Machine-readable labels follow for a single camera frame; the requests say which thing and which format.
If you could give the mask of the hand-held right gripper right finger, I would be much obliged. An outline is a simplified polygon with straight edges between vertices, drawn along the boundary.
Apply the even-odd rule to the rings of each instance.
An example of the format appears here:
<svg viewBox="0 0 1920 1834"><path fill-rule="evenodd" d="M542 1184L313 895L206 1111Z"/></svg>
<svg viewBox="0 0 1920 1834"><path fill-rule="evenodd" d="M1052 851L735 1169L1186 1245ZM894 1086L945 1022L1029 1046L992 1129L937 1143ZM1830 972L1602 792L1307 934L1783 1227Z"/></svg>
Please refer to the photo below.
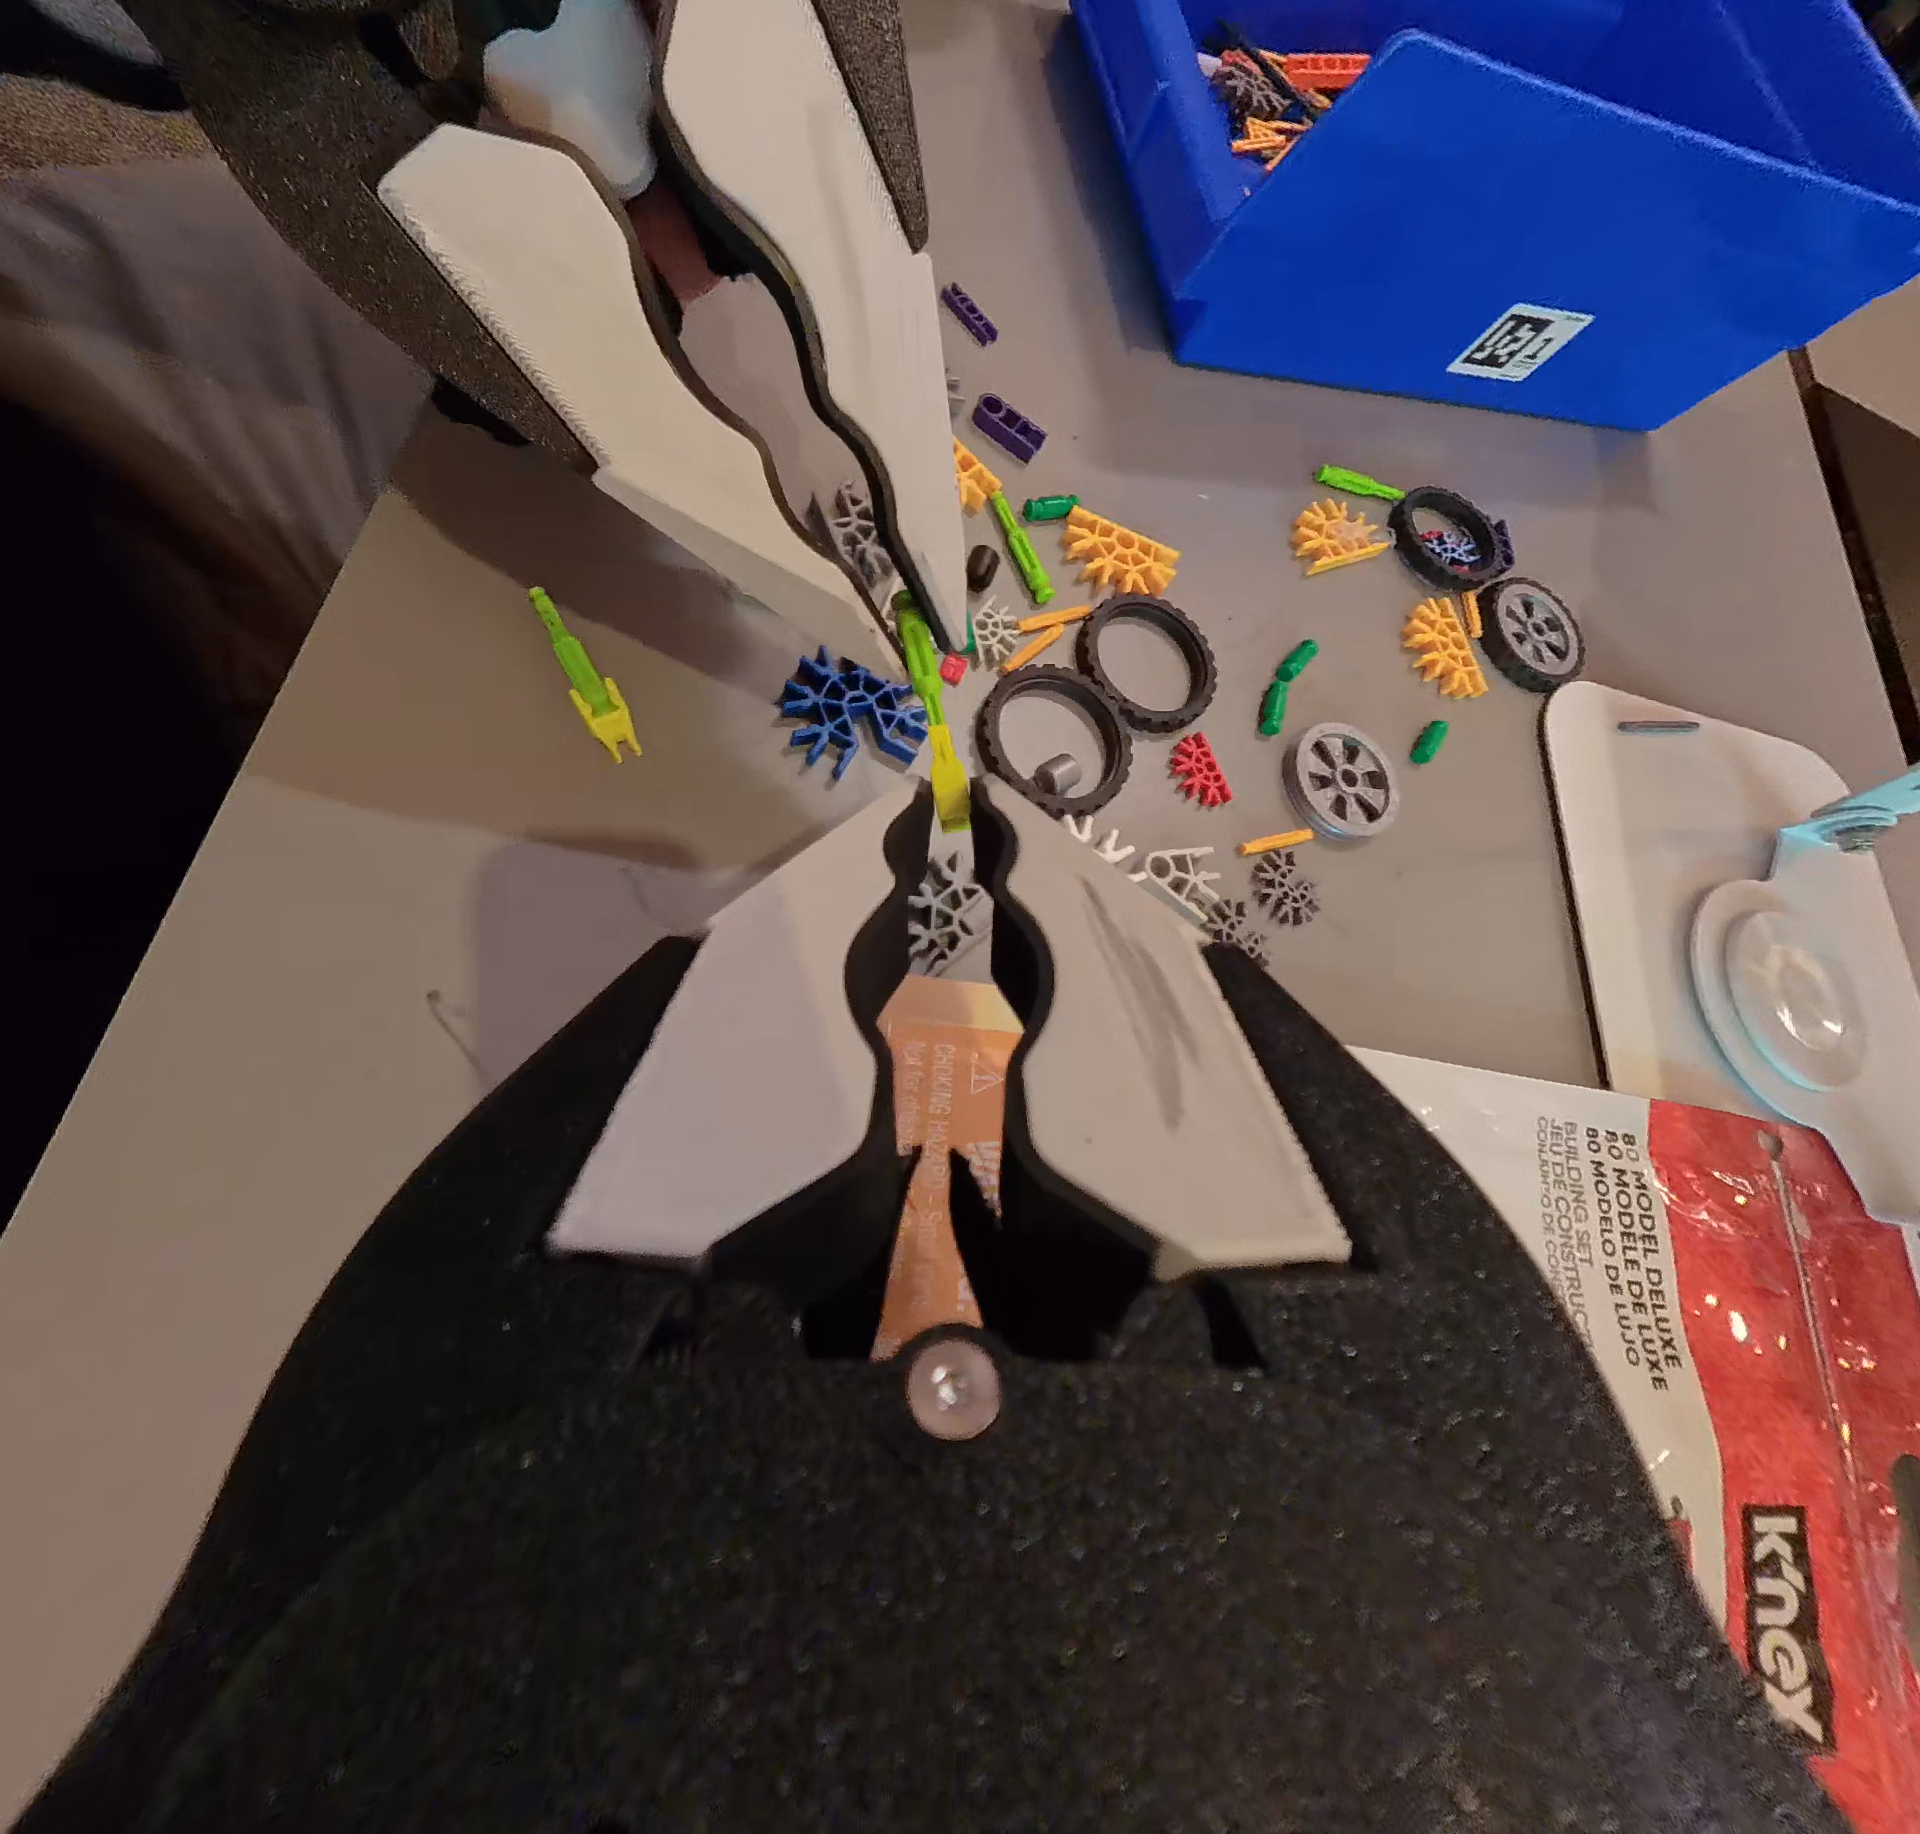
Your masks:
<svg viewBox="0 0 1920 1834"><path fill-rule="evenodd" d="M1151 1285L1349 1271L1352 1234L1213 946L1027 796L972 787L990 966L1019 1020L982 1308L1127 1308Z"/></svg>

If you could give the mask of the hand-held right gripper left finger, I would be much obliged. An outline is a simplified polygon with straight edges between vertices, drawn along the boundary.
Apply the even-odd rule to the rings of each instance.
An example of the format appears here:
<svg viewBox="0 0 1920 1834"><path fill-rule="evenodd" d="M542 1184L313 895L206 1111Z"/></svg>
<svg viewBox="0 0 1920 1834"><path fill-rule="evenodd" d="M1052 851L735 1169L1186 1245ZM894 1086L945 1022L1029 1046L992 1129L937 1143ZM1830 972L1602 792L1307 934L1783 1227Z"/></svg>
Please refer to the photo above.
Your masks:
<svg viewBox="0 0 1920 1834"><path fill-rule="evenodd" d="M898 782L708 922L549 1248L787 1303L875 1263L909 1173L878 1017L909 969L930 819L930 787Z"/></svg>

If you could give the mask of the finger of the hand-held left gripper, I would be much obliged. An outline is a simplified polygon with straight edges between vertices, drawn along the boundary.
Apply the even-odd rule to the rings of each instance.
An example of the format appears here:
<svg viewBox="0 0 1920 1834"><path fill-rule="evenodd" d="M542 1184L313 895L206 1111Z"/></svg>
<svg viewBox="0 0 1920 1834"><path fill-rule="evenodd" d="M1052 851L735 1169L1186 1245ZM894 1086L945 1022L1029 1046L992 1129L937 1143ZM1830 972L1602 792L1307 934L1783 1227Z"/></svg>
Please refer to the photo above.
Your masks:
<svg viewBox="0 0 1920 1834"><path fill-rule="evenodd" d="M822 423L852 452L930 632L968 642L937 284L813 0L662 0L657 111L701 203L779 301Z"/></svg>
<svg viewBox="0 0 1920 1834"><path fill-rule="evenodd" d="M439 124L375 193L584 447L603 495L832 651L898 651L782 502L755 430L691 372L624 210L572 149Z"/></svg>

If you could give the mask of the dark grey half-snowflake connector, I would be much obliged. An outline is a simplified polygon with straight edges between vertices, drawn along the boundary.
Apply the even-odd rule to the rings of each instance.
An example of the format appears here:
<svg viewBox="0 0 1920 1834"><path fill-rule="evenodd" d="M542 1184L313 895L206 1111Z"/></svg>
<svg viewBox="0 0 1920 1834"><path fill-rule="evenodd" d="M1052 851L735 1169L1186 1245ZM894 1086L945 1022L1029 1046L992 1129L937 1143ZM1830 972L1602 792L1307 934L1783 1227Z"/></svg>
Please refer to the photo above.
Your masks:
<svg viewBox="0 0 1920 1834"><path fill-rule="evenodd" d="M909 904L909 970L941 977L990 932L990 894L957 855L931 857Z"/></svg>

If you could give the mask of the grey wheel hub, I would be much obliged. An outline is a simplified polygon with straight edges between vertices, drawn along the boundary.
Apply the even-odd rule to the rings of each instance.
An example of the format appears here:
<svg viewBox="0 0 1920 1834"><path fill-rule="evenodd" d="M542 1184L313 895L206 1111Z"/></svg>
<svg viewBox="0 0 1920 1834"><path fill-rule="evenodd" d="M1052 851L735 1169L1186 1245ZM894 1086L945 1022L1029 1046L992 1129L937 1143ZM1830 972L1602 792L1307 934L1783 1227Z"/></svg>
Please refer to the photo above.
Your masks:
<svg viewBox="0 0 1920 1834"><path fill-rule="evenodd" d="M1283 757L1283 791L1314 835L1344 843L1380 837L1400 806L1389 757L1344 721L1299 731Z"/></svg>

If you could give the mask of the black rubber tire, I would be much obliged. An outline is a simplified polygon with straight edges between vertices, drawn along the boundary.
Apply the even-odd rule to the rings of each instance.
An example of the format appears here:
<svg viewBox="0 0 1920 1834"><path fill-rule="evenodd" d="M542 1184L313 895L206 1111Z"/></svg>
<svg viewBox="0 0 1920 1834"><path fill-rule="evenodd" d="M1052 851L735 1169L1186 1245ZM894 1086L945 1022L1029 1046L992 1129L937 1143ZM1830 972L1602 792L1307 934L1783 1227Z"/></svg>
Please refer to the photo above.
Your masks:
<svg viewBox="0 0 1920 1834"><path fill-rule="evenodd" d="M1186 692L1185 696L1168 707L1145 704L1129 695L1123 695L1111 680L1110 668L1100 659L1098 645L1105 635L1114 632L1119 626L1127 621L1137 621L1165 641L1179 651L1181 659L1186 665ZM1192 617L1165 602L1163 597L1153 596L1115 596L1098 605L1090 617L1082 624L1078 639L1078 661L1082 672L1114 702L1115 715L1136 733L1145 736L1168 736L1193 727L1208 707L1213 704L1213 696L1216 695L1216 661L1213 655L1213 647L1208 645L1204 632Z"/></svg>
<svg viewBox="0 0 1920 1834"><path fill-rule="evenodd" d="M1035 773L1019 773L1004 746L1004 718L1024 699L1050 696L1080 710L1094 727L1100 772L1088 791L1045 791ZM1082 819L1105 809L1133 770L1133 731L1115 696L1088 676L1059 666L1027 666L997 682L974 715L974 741L984 767L1052 819Z"/></svg>

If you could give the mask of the blue snowflake connector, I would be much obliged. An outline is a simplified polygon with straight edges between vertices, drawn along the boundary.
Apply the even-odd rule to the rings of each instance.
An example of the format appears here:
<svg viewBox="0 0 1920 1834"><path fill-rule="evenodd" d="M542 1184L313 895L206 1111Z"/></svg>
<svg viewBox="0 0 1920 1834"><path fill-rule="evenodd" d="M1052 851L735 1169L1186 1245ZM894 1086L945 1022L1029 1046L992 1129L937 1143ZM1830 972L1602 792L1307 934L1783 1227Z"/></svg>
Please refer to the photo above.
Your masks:
<svg viewBox="0 0 1920 1834"><path fill-rule="evenodd" d="M930 738L920 696L909 682L883 676L826 647L802 655L779 687L777 715L803 764L832 760L839 782L864 741L883 758L909 767Z"/></svg>

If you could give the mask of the pile of construction pieces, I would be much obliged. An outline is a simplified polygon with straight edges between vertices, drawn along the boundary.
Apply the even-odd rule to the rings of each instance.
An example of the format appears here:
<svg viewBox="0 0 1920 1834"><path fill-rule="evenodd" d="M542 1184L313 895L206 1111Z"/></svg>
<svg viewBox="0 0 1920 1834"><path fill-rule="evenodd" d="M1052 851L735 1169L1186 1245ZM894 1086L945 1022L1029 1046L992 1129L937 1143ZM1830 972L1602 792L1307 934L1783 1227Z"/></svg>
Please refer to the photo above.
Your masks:
<svg viewBox="0 0 1920 1834"><path fill-rule="evenodd" d="M1197 47L1193 59L1225 116L1230 151L1271 175L1355 85L1373 56L1279 51L1254 45L1238 30L1220 27L1216 45Z"/></svg>

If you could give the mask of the white document stand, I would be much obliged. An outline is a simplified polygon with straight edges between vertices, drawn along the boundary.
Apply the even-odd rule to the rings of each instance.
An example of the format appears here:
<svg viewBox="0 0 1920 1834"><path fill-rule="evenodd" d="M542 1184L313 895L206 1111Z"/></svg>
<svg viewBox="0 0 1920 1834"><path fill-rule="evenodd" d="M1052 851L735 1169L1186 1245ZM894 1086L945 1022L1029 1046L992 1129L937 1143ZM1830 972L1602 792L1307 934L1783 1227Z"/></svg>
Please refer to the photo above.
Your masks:
<svg viewBox="0 0 1920 1834"><path fill-rule="evenodd" d="M1862 794L1815 751L1578 680L1545 763L1605 1083L1826 1138L1915 1230L1915 982Z"/></svg>

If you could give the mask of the grey wheel with black tire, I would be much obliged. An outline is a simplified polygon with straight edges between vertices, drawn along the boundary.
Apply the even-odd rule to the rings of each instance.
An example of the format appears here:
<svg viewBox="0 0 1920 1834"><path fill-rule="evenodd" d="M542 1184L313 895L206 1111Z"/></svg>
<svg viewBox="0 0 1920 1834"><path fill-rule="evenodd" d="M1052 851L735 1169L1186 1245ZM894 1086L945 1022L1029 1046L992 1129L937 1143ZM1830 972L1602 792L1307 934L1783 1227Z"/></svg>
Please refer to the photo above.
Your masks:
<svg viewBox="0 0 1920 1834"><path fill-rule="evenodd" d="M1508 575L1481 588L1478 645L1492 666L1528 695L1554 695L1580 676L1585 642L1564 597L1538 581Z"/></svg>

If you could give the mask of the black tire with inner connectors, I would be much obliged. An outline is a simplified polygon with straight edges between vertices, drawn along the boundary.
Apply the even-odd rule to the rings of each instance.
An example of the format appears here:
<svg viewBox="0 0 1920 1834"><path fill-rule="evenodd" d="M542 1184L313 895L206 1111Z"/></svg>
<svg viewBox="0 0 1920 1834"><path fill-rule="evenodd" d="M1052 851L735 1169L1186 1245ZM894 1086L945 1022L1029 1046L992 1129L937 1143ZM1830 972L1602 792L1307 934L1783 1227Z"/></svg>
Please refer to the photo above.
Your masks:
<svg viewBox="0 0 1920 1834"><path fill-rule="evenodd" d="M1515 568L1505 524L1447 489L1405 490L1391 504L1389 528L1405 569L1433 592L1474 593Z"/></svg>

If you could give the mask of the red white toy packaging bag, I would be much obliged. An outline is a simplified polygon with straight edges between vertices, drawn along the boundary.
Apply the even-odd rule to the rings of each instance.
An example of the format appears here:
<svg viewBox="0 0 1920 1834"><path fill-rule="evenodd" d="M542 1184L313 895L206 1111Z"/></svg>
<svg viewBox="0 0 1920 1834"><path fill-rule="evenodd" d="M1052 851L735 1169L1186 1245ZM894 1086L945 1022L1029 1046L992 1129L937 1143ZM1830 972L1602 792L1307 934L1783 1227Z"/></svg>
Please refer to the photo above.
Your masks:
<svg viewBox="0 0 1920 1834"><path fill-rule="evenodd" d="M1915 1830L1915 1285L1826 1141L1344 1051L1208 954L1345 1263L1189 1271L1043 1179L990 988L881 1011L875 1357L974 1359L920 1571L946 1830Z"/></svg>

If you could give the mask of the person's dark clothing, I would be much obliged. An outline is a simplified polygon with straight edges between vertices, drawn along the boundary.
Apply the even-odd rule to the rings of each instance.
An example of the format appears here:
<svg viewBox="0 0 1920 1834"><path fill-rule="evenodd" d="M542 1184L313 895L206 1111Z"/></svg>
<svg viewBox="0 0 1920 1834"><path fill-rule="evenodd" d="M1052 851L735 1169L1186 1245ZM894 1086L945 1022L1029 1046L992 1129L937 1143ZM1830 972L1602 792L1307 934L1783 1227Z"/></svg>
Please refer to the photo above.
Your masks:
<svg viewBox="0 0 1920 1834"><path fill-rule="evenodd" d="M333 359L212 411L236 493L163 495L3 400L1 1214L335 581L423 383Z"/></svg>

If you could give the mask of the blue plastic storage bin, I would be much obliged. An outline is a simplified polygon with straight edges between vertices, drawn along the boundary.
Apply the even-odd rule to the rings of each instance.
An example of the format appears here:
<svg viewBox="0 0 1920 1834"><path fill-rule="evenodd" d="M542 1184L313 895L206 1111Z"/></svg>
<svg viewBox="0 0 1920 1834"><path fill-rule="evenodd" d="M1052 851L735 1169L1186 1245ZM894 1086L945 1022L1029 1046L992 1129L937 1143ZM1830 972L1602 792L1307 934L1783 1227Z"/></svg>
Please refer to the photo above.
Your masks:
<svg viewBox="0 0 1920 1834"><path fill-rule="evenodd" d="M1173 358L1652 430L1915 275L1845 0L1070 0ZM1271 175L1196 49L1367 51Z"/></svg>

